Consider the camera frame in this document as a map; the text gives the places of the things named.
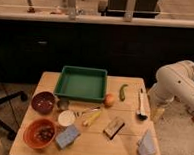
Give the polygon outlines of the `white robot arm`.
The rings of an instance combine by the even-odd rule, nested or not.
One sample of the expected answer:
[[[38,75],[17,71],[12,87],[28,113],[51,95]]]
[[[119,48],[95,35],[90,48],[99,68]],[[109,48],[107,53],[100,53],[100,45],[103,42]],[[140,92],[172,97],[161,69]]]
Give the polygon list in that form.
[[[152,106],[166,107],[178,98],[194,111],[194,62],[183,60],[158,68],[148,95]]]

